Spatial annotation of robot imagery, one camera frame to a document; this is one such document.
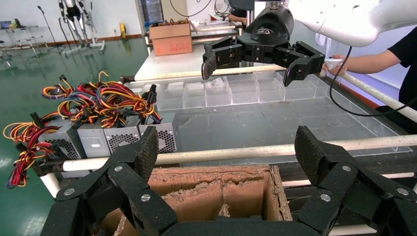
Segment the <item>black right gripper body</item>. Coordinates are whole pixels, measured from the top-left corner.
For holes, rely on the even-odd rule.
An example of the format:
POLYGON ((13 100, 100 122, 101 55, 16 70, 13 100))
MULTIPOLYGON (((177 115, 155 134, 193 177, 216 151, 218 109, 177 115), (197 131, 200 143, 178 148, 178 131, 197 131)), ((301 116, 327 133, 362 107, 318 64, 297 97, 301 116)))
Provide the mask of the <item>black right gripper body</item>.
POLYGON ((280 64, 290 48, 294 29, 291 11, 283 6, 265 8, 237 37, 241 45, 241 59, 248 62, 280 64))

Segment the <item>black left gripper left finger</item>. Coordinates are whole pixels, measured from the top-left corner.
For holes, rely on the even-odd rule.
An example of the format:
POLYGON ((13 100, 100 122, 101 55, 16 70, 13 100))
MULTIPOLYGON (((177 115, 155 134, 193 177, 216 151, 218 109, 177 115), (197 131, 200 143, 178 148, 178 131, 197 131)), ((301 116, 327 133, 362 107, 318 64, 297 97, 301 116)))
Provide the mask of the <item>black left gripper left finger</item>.
POLYGON ((116 209, 143 236, 165 233, 178 217, 148 184, 157 156, 158 133, 149 126, 139 141, 117 148, 101 168, 61 189, 41 234, 92 235, 116 209))

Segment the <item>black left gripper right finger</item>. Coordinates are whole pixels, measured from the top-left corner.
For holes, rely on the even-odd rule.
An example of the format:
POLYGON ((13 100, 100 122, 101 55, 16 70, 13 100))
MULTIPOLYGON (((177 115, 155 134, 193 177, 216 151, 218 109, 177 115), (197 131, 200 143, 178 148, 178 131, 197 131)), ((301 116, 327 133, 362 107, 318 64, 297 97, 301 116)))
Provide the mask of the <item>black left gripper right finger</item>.
POLYGON ((341 213, 359 215, 379 236, 417 233, 416 193, 359 164, 341 146, 318 140, 306 126, 295 137, 296 158, 316 188, 298 212, 298 222, 327 236, 341 213))

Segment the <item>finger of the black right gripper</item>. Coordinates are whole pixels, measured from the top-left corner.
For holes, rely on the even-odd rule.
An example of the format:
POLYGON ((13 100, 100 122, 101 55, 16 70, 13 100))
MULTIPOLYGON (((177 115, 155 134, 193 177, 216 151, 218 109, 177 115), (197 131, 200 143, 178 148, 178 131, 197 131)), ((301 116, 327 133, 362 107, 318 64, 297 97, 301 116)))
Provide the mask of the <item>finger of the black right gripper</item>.
POLYGON ((303 81, 308 75, 319 73, 324 60, 323 53, 302 41, 288 48, 277 48, 277 65, 286 68, 283 76, 285 87, 293 81, 303 81))
POLYGON ((237 40, 232 36, 226 36, 206 44, 201 66, 202 79, 207 80, 219 66, 241 62, 243 58, 242 47, 243 45, 237 43, 237 40))

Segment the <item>bare operator hand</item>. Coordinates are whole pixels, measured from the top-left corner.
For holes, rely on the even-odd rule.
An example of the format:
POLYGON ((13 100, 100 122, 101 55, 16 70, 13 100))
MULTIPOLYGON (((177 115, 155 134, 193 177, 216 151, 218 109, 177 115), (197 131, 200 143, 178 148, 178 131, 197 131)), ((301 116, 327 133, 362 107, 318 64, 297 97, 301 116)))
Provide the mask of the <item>bare operator hand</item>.
POLYGON ((347 70, 347 63, 345 63, 342 67, 342 63, 345 60, 344 56, 341 55, 333 55, 328 59, 325 59, 325 62, 322 66, 322 70, 328 72, 331 75, 340 75, 343 74, 347 70))

